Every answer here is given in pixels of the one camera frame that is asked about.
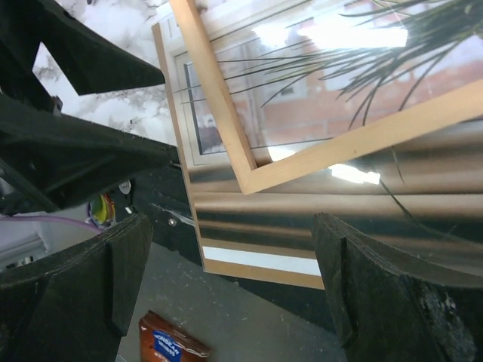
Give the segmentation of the light wooden picture frame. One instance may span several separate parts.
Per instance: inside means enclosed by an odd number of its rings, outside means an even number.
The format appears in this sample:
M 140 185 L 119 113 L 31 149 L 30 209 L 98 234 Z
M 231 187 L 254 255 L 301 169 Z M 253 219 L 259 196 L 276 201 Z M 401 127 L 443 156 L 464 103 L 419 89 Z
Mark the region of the light wooden picture frame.
M 480 1 L 172 1 L 184 144 L 253 194 L 482 115 Z

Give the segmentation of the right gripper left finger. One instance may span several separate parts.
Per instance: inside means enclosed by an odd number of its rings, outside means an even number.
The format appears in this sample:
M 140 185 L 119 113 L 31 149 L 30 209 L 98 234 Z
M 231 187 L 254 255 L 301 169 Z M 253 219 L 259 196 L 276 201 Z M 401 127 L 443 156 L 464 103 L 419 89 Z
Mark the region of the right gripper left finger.
M 131 323 L 153 230 L 137 213 L 1 273 L 3 361 L 114 361 Z

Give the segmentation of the plant photo with backing board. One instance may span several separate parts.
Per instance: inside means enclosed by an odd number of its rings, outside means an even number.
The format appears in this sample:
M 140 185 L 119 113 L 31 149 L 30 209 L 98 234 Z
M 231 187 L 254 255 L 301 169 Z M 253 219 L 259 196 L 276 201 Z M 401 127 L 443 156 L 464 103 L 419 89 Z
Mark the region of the plant photo with backing board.
M 482 272 L 480 1 L 169 1 L 152 32 L 204 270 L 322 288 L 329 213 Z

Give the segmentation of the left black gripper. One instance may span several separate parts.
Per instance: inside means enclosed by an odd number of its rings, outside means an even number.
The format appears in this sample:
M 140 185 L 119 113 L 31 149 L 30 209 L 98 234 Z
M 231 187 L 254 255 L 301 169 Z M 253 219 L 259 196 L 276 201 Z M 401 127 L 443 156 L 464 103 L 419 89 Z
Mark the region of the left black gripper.
M 175 146 L 64 115 L 33 73 L 44 44 L 79 95 L 165 83 L 162 71 L 72 17 L 56 1 L 1 3 L 1 212 L 78 206 L 145 170 Z

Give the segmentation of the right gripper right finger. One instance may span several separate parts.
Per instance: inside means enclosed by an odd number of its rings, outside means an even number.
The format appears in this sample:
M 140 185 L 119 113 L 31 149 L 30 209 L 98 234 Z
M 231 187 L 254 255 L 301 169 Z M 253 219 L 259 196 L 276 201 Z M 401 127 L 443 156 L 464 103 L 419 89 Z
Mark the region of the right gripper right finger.
M 315 254 L 349 361 L 480 361 L 482 279 L 315 215 Z

